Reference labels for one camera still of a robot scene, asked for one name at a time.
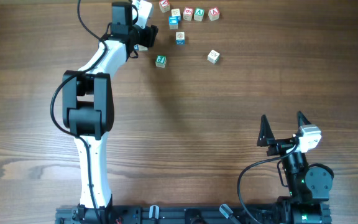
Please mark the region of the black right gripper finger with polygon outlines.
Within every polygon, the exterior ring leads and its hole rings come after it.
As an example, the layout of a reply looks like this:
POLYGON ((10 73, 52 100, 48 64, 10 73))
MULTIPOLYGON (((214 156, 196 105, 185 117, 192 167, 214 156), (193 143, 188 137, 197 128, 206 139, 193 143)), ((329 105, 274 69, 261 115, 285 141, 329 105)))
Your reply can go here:
POLYGON ((298 121, 298 127, 311 124, 311 122, 306 118, 306 116, 301 111, 297 112, 297 121, 298 121))
POLYGON ((260 132, 257 140, 257 146, 270 146, 274 144, 275 137, 271 130, 267 116, 263 114, 260 122, 260 132))

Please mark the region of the green-sided picture block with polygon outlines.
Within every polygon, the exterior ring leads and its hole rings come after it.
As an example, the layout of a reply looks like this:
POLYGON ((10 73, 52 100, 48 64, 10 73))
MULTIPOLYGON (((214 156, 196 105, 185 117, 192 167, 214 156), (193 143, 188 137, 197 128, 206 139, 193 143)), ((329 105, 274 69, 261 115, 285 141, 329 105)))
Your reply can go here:
POLYGON ((211 63, 215 64, 218 62, 220 57, 220 53, 215 51, 215 50, 211 50, 210 53, 208 54, 208 61, 210 61, 211 63))

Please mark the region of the red V block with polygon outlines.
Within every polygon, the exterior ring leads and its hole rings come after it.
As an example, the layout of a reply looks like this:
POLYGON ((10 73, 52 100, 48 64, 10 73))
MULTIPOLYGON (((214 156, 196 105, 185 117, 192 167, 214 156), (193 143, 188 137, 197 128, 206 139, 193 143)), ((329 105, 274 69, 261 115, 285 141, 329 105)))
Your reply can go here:
POLYGON ((220 17, 220 11, 217 7, 208 10, 208 17, 210 21, 218 20, 220 17))

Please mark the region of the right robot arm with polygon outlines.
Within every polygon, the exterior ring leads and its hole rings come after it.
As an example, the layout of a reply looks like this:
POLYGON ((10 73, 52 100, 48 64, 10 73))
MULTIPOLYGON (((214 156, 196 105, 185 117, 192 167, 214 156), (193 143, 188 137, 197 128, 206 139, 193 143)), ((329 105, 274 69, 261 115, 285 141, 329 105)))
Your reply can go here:
POLYGON ((267 146, 268 156, 279 156, 278 168, 284 170, 288 197, 279 197, 273 206, 273 223, 332 222, 331 211, 326 203, 333 186, 334 172, 326 165, 308 164, 306 153, 318 145, 321 130, 304 116, 297 113, 298 131, 290 138, 274 137, 266 115, 261 116, 257 145, 267 146))

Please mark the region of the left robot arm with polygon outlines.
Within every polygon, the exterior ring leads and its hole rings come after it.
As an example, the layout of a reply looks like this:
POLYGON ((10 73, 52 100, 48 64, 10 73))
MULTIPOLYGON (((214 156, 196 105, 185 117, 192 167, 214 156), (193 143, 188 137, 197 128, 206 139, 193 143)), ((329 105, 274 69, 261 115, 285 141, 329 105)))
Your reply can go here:
POLYGON ((148 26, 154 6, 148 1, 112 4, 112 22, 98 39, 98 50, 77 71, 63 75, 62 116, 65 129, 75 138, 80 157, 80 205, 96 211, 111 206, 106 146, 114 123, 111 80, 135 46, 152 47, 158 32, 148 26))

